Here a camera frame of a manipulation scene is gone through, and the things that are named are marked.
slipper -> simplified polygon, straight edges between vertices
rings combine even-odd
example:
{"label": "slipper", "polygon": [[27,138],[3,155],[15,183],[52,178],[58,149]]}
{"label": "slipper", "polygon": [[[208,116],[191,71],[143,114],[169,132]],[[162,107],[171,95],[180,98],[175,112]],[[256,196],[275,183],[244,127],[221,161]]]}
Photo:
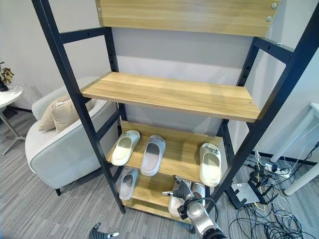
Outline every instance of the slipper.
{"label": "slipper", "polygon": [[132,197],[137,177],[138,177],[137,169],[126,167],[123,170],[121,188],[120,188],[121,200],[127,201]]}
{"label": "slipper", "polygon": [[220,152],[211,143],[204,143],[199,149],[200,172],[199,178],[203,184],[209,187],[216,187],[220,181]]}
{"label": "slipper", "polygon": [[[174,183],[174,187],[173,187],[173,191],[177,190],[179,188],[179,184],[177,184],[176,182]],[[169,213],[173,216],[173,217],[179,217],[179,213],[177,211],[177,209],[184,204],[184,200],[182,198],[177,198],[177,197],[173,197],[171,196],[169,199],[169,204],[168,204],[168,211]]]}
{"label": "slipper", "polygon": [[141,173],[145,176],[154,176],[159,168],[165,151],[165,141],[158,135],[152,135],[145,147]]}
{"label": "slipper", "polygon": [[204,198],[205,197],[205,186],[201,183],[192,183],[191,191],[193,192],[194,196],[197,198]]}
{"label": "slipper", "polygon": [[140,133],[136,130],[129,130],[123,133],[113,151],[111,160],[112,164],[117,166],[126,164],[139,140]]}

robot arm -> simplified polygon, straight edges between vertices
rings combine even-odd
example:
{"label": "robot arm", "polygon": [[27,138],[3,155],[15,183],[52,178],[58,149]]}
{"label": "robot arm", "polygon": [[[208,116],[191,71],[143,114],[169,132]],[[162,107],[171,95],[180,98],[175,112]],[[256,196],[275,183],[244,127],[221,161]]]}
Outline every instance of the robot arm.
{"label": "robot arm", "polygon": [[186,182],[176,176],[179,188],[175,191],[162,192],[166,196],[182,198],[184,204],[177,211],[182,219],[190,218],[200,239],[223,239],[226,238],[218,224],[210,219],[201,199],[196,198]]}

throw pillow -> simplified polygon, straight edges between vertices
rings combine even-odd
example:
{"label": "throw pillow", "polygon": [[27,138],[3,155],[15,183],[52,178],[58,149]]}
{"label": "throw pillow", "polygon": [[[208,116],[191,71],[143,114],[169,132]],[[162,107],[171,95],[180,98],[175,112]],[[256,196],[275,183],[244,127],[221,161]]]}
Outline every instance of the throw pillow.
{"label": "throw pillow", "polygon": [[40,120],[40,124],[38,126],[39,131],[45,130],[48,131],[50,129],[55,128],[54,125],[54,121],[52,118],[52,111],[53,111],[53,107],[60,102],[65,102],[67,100],[70,99],[70,96],[62,96],[60,98],[55,99],[54,101],[51,102],[51,104],[49,104],[49,106],[46,108],[41,120]]}
{"label": "throw pillow", "polygon": [[[87,102],[85,105],[88,111],[93,108],[92,101]],[[72,100],[69,99],[65,102],[59,102],[53,107],[52,118],[56,131],[62,132],[65,128],[76,122],[79,116]]]}

white armchair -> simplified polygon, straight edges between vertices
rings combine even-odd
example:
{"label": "white armchair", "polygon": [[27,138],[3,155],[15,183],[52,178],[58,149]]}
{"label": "white armchair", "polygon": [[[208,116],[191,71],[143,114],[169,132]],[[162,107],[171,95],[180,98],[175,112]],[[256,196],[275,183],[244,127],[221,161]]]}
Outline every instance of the white armchair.
{"label": "white armchair", "polygon": [[[87,77],[78,81],[82,88],[98,77]],[[32,113],[40,120],[45,109],[56,98],[67,94],[61,87],[43,97],[32,105]],[[95,130],[116,111],[112,102],[92,100],[93,108],[89,115]],[[60,188],[98,169],[100,164],[80,120],[76,121],[61,133],[55,130],[38,131],[39,121],[34,123],[25,140],[25,155],[30,169],[36,173],[47,185]],[[104,153],[107,154],[118,138],[116,123],[101,139]]]}

table leg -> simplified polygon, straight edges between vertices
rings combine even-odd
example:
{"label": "table leg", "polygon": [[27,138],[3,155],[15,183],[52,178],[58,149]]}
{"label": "table leg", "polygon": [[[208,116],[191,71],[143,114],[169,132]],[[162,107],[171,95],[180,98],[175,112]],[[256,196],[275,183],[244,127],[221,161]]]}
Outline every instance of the table leg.
{"label": "table leg", "polygon": [[281,155],[283,155],[293,144],[296,142],[300,135],[305,131],[308,125],[316,118],[315,111],[310,109],[308,114],[304,119],[299,123],[299,125],[290,132],[289,136],[280,144],[280,147],[277,149],[277,152],[271,157],[270,161],[275,163]]}
{"label": "table leg", "polygon": [[6,119],[6,117],[4,117],[2,112],[0,112],[0,119],[5,123],[6,126],[8,126],[8,128],[11,130],[11,132],[15,136],[15,137],[11,137],[11,139],[13,139],[12,144],[10,144],[9,147],[6,150],[4,150],[4,152],[2,153],[2,155],[5,155],[18,140],[25,141],[25,137],[18,134],[18,132],[13,128],[10,122]]}
{"label": "table leg", "polygon": [[319,175],[319,163],[317,163],[312,169],[310,169],[307,173],[297,179],[289,188],[284,190],[284,194],[287,196],[292,195],[295,191],[300,189],[310,180],[314,179]]}

